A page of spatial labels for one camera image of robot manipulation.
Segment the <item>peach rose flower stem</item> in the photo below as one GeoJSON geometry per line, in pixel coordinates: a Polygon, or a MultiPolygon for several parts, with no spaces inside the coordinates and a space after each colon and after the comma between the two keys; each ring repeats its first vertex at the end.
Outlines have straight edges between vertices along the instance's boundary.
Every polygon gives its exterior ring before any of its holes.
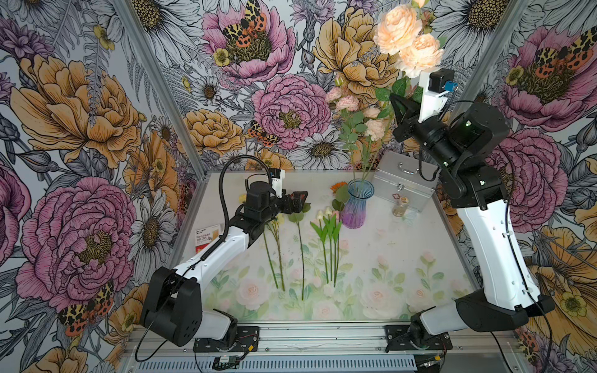
{"type": "Polygon", "coordinates": [[[423,33],[420,10],[412,5],[399,5],[379,17],[374,42],[381,54],[396,57],[394,67],[402,76],[418,82],[429,68],[439,68],[444,49],[439,39],[423,33]]]}

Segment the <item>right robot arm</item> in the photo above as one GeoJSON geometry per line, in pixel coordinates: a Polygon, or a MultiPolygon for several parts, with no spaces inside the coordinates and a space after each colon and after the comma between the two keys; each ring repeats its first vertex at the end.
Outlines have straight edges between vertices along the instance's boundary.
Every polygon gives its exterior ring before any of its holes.
{"type": "Polygon", "coordinates": [[[536,286],[516,240],[509,214],[514,189],[485,161],[508,136],[502,113],[475,102],[445,125],[436,113],[422,119],[423,106],[412,99],[391,94],[390,103],[394,137],[413,138],[438,164],[443,189],[470,236],[483,287],[413,315],[408,331],[390,339],[389,347],[409,342],[425,348],[431,339],[462,329],[514,330],[554,311],[553,298],[536,286]]]}

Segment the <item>red flower stem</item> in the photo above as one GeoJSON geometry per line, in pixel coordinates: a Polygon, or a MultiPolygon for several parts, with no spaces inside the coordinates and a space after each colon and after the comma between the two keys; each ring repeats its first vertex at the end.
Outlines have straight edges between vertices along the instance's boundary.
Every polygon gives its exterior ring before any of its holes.
{"type": "Polygon", "coordinates": [[[293,223],[298,231],[298,247],[300,252],[301,258],[301,300],[305,298],[304,291],[305,291],[305,257],[304,257],[304,250],[303,250],[303,238],[302,238],[302,230],[301,230],[301,221],[304,219],[307,212],[310,210],[310,203],[305,203],[303,209],[299,213],[292,213],[289,216],[289,221],[293,223]]]}

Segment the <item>small glass bottle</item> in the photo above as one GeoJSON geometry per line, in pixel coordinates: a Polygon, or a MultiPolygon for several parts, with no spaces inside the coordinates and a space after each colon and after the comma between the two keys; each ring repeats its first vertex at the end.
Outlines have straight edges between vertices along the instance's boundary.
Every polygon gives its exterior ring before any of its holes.
{"type": "Polygon", "coordinates": [[[400,197],[399,199],[396,200],[396,203],[393,207],[393,215],[395,217],[403,217],[406,212],[407,209],[409,207],[410,201],[407,197],[400,197]]]}

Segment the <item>white tulip bunch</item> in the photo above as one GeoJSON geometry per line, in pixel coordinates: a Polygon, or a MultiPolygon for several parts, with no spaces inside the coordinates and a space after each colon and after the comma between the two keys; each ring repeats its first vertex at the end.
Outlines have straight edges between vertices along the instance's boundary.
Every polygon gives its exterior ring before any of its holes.
{"type": "Polygon", "coordinates": [[[340,269],[340,231],[342,221],[339,211],[326,207],[318,211],[314,222],[310,222],[317,234],[323,249],[323,262],[326,282],[332,286],[337,284],[337,274],[340,269]]]}

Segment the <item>red bandage box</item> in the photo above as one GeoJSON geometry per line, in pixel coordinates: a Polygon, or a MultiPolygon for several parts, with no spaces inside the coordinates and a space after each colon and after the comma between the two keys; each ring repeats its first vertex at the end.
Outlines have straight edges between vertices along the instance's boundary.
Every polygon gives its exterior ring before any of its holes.
{"type": "Polygon", "coordinates": [[[196,253],[200,253],[220,236],[221,225],[211,225],[199,228],[194,233],[194,247],[196,253]]]}

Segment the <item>pink carnation flower stem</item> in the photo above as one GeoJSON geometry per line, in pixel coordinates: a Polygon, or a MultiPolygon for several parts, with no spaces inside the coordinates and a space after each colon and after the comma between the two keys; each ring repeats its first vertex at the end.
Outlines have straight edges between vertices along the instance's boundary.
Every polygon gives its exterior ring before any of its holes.
{"type": "Polygon", "coordinates": [[[345,79],[336,75],[334,87],[326,94],[326,101],[333,111],[333,118],[340,121],[338,139],[342,150],[349,155],[349,164],[356,177],[362,173],[361,179],[367,177],[367,169],[371,157],[371,138],[367,135],[368,127],[359,99],[350,93],[345,79]]]}

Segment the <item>silver metal case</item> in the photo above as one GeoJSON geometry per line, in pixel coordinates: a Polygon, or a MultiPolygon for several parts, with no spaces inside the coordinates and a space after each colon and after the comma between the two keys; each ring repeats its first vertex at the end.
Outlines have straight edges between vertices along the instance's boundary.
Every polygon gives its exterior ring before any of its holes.
{"type": "Polygon", "coordinates": [[[374,195],[390,202],[406,197],[410,210],[422,212],[438,185],[438,174],[433,176],[436,167],[430,163],[422,162],[421,166],[424,176],[430,181],[419,174],[418,159],[386,151],[373,175],[374,195]]]}

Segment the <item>orange gerbera flower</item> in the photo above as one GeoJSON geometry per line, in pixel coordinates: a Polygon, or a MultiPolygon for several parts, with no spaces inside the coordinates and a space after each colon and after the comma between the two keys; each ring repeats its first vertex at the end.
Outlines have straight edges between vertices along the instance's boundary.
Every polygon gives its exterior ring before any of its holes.
{"type": "Polygon", "coordinates": [[[350,198],[350,194],[348,193],[348,184],[346,182],[336,183],[331,187],[331,190],[334,195],[332,208],[335,211],[342,212],[350,198]]]}

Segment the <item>pale pink flower stem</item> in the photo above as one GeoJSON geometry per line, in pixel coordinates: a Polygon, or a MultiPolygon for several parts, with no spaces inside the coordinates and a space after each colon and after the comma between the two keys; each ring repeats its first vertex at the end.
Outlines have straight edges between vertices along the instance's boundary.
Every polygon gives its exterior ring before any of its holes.
{"type": "Polygon", "coordinates": [[[383,139],[386,136],[388,129],[388,121],[385,117],[380,117],[382,110],[377,107],[369,107],[363,111],[365,115],[364,132],[366,138],[365,145],[363,145],[362,152],[362,179],[368,178],[368,175],[373,170],[374,163],[382,148],[383,139]]]}

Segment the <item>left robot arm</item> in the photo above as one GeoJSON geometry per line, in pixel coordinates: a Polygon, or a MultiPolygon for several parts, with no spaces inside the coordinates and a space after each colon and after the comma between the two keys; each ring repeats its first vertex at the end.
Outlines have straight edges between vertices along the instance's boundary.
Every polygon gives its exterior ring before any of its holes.
{"type": "Polygon", "coordinates": [[[225,222],[224,232],[200,253],[174,268],[160,267],[149,281],[140,323],[179,347],[192,340],[228,351],[239,340],[237,319],[203,306],[203,294],[215,276],[247,251],[280,214],[303,211],[306,191],[287,193],[276,181],[257,181],[247,199],[225,222]]]}

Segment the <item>purple blue glass vase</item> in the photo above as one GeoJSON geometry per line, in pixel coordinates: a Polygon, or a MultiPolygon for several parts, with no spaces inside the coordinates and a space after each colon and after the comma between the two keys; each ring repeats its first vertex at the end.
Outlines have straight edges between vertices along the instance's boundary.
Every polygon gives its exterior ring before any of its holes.
{"type": "Polygon", "coordinates": [[[355,179],[348,183],[346,191],[348,199],[340,218],[346,228],[361,228],[365,224],[367,202],[374,195],[375,188],[368,180],[355,179]]]}

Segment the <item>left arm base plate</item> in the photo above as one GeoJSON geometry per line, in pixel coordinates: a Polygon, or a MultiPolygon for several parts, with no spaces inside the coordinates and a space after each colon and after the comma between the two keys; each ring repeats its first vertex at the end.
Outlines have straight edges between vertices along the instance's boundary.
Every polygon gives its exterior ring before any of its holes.
{"type": "Polygon", "coordinates": [[[261,328],[259,326],[236,326],[222,340],[197,338],[195,353],[253,353],[258,350],[261,328]]]}

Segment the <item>aluminium front rail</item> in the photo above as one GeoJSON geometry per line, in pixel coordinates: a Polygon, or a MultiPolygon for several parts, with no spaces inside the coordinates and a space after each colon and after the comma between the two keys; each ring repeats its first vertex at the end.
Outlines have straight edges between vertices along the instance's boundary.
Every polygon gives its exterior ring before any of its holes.
{"type": "Polygon", "coordinates": [[[240,362],[233,372],[531,372],[511,332],[451,332],[430,348],[391,348],[388,322],[262,322],[243,325],[245,346],[233,352],[196,352],[194,343],[166,343],[133,332],[120,372],[212,372],[240,362]]]}

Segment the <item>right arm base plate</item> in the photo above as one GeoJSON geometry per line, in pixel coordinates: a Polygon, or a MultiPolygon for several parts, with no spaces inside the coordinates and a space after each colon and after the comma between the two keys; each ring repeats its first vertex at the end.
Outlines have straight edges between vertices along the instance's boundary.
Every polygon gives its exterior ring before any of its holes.
{"type": "Polygon", "coordinates": [[[386,352],[390,351],[449,351],[452,341],[449,334],[431,336],[410,324],[384,326],[386,352]]]}

